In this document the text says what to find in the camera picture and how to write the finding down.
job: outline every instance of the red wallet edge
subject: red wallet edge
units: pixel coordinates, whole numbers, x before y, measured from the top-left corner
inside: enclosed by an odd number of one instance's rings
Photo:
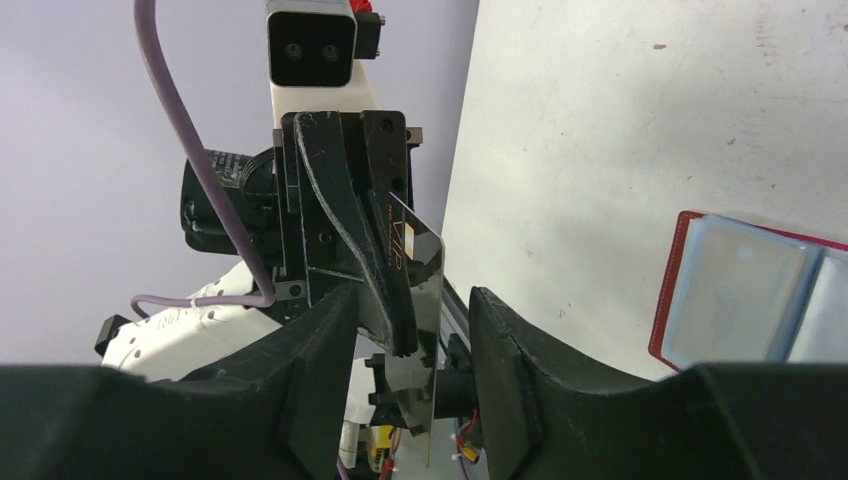
[[[680,371],[680,369],[662,356],[662,341],[665,336],[666,323],[668,323],[669,310],[671,310],[674,286],[677,284],[677,277],[680,274],[680,264],[683,263],[683,247],[686,243],[686,233],[689,231],[689,222],[704,215],[704,213],[684,210],[677,216],[674,239],[671,241],[671,250],[668,252],[668,262],[660,287],[660,296],[657,300],[657,311],[654,314],[654,327],[651,330],[651,340],[648,342],[648,353],[676,371]]]

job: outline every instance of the black connector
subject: black connector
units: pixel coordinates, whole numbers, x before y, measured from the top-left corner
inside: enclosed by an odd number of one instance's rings
[[[373,60],[380,53],[380,31],[383,29],[383,18],[376,13],[357,12],[356,16],[356,46],[353,58],[357,60]]]

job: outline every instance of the label on motor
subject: label on motor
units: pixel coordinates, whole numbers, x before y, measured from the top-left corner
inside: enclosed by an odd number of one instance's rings
[[[253,157],[218,150],[207,150],[206,153],[221,180],[221,185],[226,188],[239,188],[244,166]]]

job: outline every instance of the red connector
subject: red connector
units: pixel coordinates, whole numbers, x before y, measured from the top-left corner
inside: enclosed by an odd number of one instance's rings
[[[371,2],[368,0],[350,0],[350,8],[354,12],[371,13],[374,11],[374,8],[371,7]]]

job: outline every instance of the gray cable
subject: gray cable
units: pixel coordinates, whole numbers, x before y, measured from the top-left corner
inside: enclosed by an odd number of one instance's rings
[[[250,241],[250,235],[241,223],[233,204],[221,186],[215,170],[212,168],[206,150],[191,117],[183,104],[182,98],[174,85],[174,79],[168,70],[162,46],[159,43],[159,33],[156,30],[156,0],[135,0],[135,28],[138,43],[141,47],[144,63],[150,80],[159,95],[159,101],[179,137],[180,143],[188,156],[188,161],[204,193],[209,198],[212,208],[218,215],[224,231],[236,247],[236,251],[244,260],[250,273],[259,287],[260,296],[236,295],[196,299],[194,305],[244,305],[247,307],[268,307],[275,301],[274,285],[265,269],[256,247]],[[154,295],[136,295],[131,301],[132,309],[142,316],[147,313],[139,307],[139,303],[152,303],[163,307],[190,308],[192,301],[187,299],[164,298]]]

